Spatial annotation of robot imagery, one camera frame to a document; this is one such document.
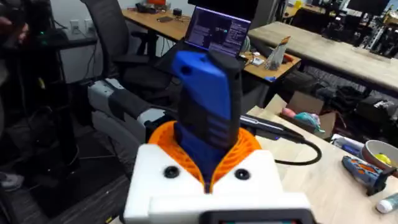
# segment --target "wall outlet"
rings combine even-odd
[[[70,21],[70,30],[72,32],[72,34],[79,34],[80,28],[79,28],[79,20],[78,19],[72,19]]]
[[[92,19],[85,19],[85,25],[87,33],[95,32],[95,27]]]

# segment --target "white bottle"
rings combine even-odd
[[[377,203],[376,209],[383,214],[387,214],[398,209],[398,193],[381,200]]]

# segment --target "gray chair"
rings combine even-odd
[[[103,77],[120,76],[120,83],[131,93],[153,104],[167,97],[165,90],[171,82],[171,74],[151,66],[149,57],[143,56],[148,36],[133,32],[141,39],[138,52],[128,52],[129,30],[117,0],[81,0],[86,4],[96,27],[103,50]]]

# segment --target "red object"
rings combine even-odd
[[[289,62],[293,62],[293,58],[289,55],[284,55],[284,58],[286,58],[286,60],[288,60]]]
[[[149,4],[166,5],[166,0],[147,0]]]

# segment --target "black screw hole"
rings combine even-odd
[[[181,72],[182,72],[183,75],[191,75],[192,69],[190,67],[188,67],[188,66],[183,66],[181,68]]]
[[[178,167],[175,166],[169,166],[164,170],[164,176],[169,179],[173,179],[178,177],[180,175],[180,170]]]
[[[238,169],[235,171],[235,177],[239,180],[248,180],[250,178],[250,173],[246,169]]]

